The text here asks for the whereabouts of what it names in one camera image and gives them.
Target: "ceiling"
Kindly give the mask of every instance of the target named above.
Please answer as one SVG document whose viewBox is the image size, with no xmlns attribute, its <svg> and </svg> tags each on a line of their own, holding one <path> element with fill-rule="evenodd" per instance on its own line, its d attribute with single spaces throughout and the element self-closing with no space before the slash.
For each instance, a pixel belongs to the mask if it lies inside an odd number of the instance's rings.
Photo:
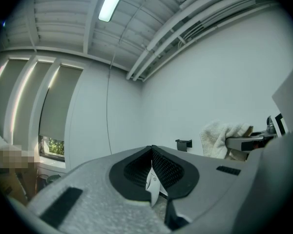
<svg viewBox="0 0 293 234">
<path fill-rule="evenodd" d="M 22 0 L 7 18 L 0 52 L 50 50 L 98 60 L 145 80 L 213 26 L 274 0 L 121 0 L 110 22 L 104 0 Z"/>
</svg>

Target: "window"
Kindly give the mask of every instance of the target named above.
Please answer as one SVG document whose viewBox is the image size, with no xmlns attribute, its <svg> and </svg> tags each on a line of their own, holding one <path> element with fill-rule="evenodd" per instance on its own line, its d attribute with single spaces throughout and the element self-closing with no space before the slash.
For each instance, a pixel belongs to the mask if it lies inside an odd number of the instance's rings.
<svg viewBox="0 0 293 234">
<path fill-rule="evenodd" d="M 51 63 L 37 62 L 33 69 L 20 98 L 15 115 L 13 144 L 21 145 L 22 150 L 28 150 L 28 131 L 31 111 L 34 101 L 45 74 Z"/>
<path fill-rule="evenodd" d="M 43 156 L 52 157 L 57 160 L 64 158 L 64 141 L 39 135 L 40 152 Z"/>
<path fill-rule="evenodd" d="M 3 136 L 5 112 L 14 84 L 19 77 L 26 60 L 9 60 L 0 68 L 0 136 Z"/>
<path fill-rule="evenodd" d="M 60 66 L 44 100 L 39 126 L 40 155 L 64 161 L 64 131 L 69 104 L 81 70 Z"/>
</svg>

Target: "white wall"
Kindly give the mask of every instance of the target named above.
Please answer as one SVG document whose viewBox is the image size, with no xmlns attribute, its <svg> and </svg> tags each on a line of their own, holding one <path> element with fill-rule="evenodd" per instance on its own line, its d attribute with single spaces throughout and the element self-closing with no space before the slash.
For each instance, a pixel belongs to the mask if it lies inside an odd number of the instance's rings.
<svg viewBox="0 0 293 234">
<path fill-rule="evenodd" d="M 112 68 L 108 93 L 108 127 L 112 153 L 142 146 L 141 104 L 142 83 L 127 81 L 126 73 Z M 76 85 L 73 106 L 65 143 L 70 169 L 110 155 L 106 125 L 106 89 L 108 66 L 96 61 L 84 69 Z"/>
<path fill-rule="evenodd" d="M 143 86 L 144 144 L 203 155 L 200 131 L 212 120 L 266 129 L 273 93 L 293 69 L 293 23 L 274 9 L 230 25 L 187 49 Z"/>
</svg>

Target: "cable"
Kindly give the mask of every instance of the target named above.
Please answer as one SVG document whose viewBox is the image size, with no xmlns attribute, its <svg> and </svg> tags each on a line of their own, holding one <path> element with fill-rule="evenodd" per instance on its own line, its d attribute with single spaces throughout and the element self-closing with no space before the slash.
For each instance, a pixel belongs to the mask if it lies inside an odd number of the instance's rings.
<svg viewBox="0 0 293 234">
<path fill-rule="evenodd" d="M 140 9 L 148 2 L 148 0 L 145 0 L 141 5 L 140 7 L 136 10 L 135 14 L 132 16 L 132 18 L 129 20 L 129 22 L 127 23 L 125 29 L 123 30 L 123 33 L 118 41 L 118 44 L 117 46 L 115 47 L 115 50 L 114 50 L 114 55 L 113 55 L 113 59 L 111 61 L 111 64 L 109 66 L 109 71 L 108 71 L 108 79 L 107 79 L 107 90 L 106 90 L 106 128 L 107 128 L 107 138 L 108 138 L 108 144 L 109 144 L 109 150 L 112 154 L 112 149 L 111 149 L 111 142 L 109 140 L 109 132 L 108 132 L 108 117 L 107 117 L 107 113 L 108 113 L 108 110 L 107 110 L 107 102 L 108 102 L 108 88 L 109 88 L 109 79 L 110 79 L 110 75 L 111 75 L 111 69 L 112 69 L 112 66 L 113 66 L 113 63 L 114 63 L 114 59 L 115 59 L 115 56 L 116 56 L 116 52 L 118 50 L 118 47 L 121 45 L 122 43 L 122 40 L 125 36 L 125 33 L 127 32 L 127 29 L 131 23 L 131 21 L 136 17 L 136 15 L 138 14 L 138 12 L 140 11 Z"/>
<path fill-rule="evenodd" d="M 109 140 L 109 132 L 108 132 L 107 102 L 108 102 L 109 79 L 110 79 L 110 76 L 111 76 L 112 65 L 113 65 L 113 62 L 114 62 L 114 59 L 115 59 L 115 56 L 116 56 L 116 50 L 117 50 L 117 48 L 115 48 L 115 50 L 114 50 L 114 56 L 113 56 L 113 59 L 111 61 L 110 66 L 109 66 L 108 78 L 107 78 L 107 90 L 106 90 L 106 128 L 107 128 L 107 138 L 108 138 L 109 150 L 110 150 L 111 154 L 112 154 L 112 149 L 111 149 L 111 142 Z"/>
</svg>

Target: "window blind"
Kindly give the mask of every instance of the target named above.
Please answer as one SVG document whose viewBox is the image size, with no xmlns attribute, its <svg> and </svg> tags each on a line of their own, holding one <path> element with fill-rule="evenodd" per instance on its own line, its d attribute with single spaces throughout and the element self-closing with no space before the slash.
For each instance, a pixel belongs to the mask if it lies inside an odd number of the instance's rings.
<svg viewBox="0 0 293 234">
<path fill-rule="evenodd" d="M 4 118 L 14 84 L 26 65 L 26 60 L 9 60 L 0 76 L 0 135 L 3 137 Z"/>
<path fill-rule="evenodd" d="M 64 141 L 67 111 L 81 73 L 80 69 L 59 68 L 44 101 L 40 135 Z"/>
<path fill-rule="evenodd" d="M 21 145 L 22 150 L 28 150 L 28 130 L 31 111 L 38 89 L 50 66 L 51 63 L 37 62 L 21 95 L 15 115 L 13 144 Z"/>
</svg>

